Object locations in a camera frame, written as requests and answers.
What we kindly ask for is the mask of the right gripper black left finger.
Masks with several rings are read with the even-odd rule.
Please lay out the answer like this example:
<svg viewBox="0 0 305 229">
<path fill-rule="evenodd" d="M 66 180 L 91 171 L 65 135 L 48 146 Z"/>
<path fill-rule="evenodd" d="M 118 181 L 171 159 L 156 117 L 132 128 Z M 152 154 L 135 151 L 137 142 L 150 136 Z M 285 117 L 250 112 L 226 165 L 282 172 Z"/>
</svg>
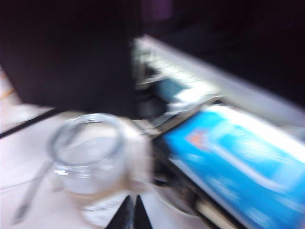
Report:
<svg viewBox="0 0 305 229">
<path fill-rule="evenodd" d="M 130 229 L 132 224 L 132 198 L 126 196 L 120 207 L 114 214 L 108 229 Z"/>
</svg>

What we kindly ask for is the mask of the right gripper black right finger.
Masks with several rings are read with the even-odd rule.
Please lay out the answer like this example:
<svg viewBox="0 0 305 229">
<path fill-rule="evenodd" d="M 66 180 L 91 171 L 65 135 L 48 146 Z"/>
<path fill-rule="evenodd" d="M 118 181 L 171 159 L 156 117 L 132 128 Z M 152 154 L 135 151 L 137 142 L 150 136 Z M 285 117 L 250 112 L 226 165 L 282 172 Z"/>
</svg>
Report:
<svg viewBox="0 0 305 229">
<path fill-rule="evenodd" d="M 135 229 L 153 229 L 140 195 L 135 202 Z"/>
</svg>

